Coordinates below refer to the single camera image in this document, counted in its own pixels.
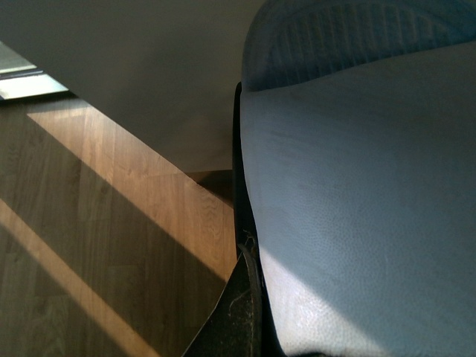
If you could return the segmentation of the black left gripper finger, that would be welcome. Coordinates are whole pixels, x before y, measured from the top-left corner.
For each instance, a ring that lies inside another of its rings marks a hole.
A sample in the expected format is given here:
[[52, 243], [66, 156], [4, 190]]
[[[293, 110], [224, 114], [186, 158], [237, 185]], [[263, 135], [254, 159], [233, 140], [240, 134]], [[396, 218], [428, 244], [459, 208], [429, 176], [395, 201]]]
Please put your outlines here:
[[239, 257], [212, 313], [185, 356], [261, 356], [263, 279], [256, 234], [241, 231]]

